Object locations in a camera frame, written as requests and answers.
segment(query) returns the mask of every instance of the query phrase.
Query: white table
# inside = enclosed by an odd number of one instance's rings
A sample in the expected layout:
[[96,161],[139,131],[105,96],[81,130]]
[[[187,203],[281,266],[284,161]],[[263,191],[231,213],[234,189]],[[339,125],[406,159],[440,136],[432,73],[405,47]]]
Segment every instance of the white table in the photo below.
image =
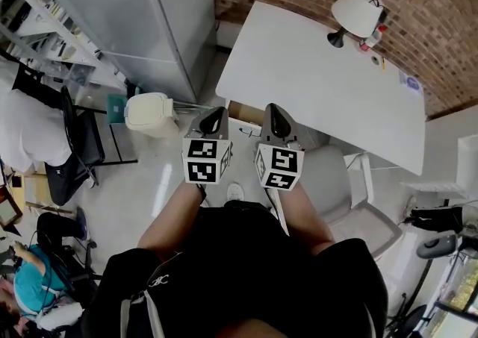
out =
[[399,69],[373,63],[344,38],[327,41],[318,22],[256,2],[216,94],[258,109],[276,103],[299,123],[422,172],[425,111],[420,93],[400,84]]

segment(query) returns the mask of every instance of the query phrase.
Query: white trash can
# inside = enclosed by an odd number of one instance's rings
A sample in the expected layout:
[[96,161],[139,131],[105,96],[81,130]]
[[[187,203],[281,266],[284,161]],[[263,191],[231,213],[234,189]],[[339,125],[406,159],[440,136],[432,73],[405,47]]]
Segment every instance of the white trash can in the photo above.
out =
[[173,100],[163,93],[140,94],[131,97],[126,103],[126,127],[154,138],[177,135],[177,119]]

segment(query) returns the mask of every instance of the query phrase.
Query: teal shirt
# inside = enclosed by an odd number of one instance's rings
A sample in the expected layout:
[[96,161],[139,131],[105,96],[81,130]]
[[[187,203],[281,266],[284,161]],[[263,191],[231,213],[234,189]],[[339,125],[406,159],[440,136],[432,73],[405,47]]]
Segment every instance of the teal shirt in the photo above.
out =
[[[55,296],[42,286],[62,291],[65,290],[65,285],[52,269],[48,256],[37,245],[32,245],[29,251],[43,261],[46,268],[45,275],[42,276],[34,264],[23,260],[22,265],[16,270],[13,282],[15,297],[19,301],[20,308],[23,304],[35,313],[39,313],[42,305],[48,307],[55,300]],[[23,315],[30,314],[27,310],[22,312]]]

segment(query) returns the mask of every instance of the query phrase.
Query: lamp base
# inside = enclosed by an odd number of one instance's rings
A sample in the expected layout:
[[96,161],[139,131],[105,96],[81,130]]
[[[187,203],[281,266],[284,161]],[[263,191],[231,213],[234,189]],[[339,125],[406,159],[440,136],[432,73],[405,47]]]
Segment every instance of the lamp base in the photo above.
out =
[[340,28],[337,33],[327,34],[327,39],[331,45],[335,46],[336,48],[341,48],[344,46],[344,35],[346,32],[347,30],[345,30],[345,28]]

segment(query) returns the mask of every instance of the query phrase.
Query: lamp shade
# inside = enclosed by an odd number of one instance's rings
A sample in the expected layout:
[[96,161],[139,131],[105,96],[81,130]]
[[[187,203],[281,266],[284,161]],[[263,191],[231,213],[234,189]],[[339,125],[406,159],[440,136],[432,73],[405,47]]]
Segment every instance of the lamp shade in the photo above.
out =
[[372,0],[337,0],[332,4],[332,14],[348,32],[368,37],[373,33],[383,9],[370,1]]

